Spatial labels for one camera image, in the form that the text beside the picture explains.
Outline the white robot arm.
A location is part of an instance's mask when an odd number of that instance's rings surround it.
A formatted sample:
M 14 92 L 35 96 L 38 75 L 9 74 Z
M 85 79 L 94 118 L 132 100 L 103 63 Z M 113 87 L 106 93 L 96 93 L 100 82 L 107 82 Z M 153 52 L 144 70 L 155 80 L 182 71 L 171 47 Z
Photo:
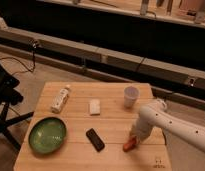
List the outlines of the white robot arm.
M 144 141 L 156 126 L 205 152 L 205 127 L 173 117 L 166 109 L 167 104 L 161 99 L 142 105 L 138 111 L 138 119 L 132 125 L 131 134 L 139 141 Z

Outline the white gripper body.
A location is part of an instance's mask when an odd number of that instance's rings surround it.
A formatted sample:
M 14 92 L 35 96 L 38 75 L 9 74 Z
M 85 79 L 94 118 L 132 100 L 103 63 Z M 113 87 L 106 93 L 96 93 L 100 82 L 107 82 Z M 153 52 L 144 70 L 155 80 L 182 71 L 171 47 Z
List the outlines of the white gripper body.
M 147 139 L 152 132 L 152 126 L 147 123 L 134 123 L 131 127 L 129 137 L 139 141 Z

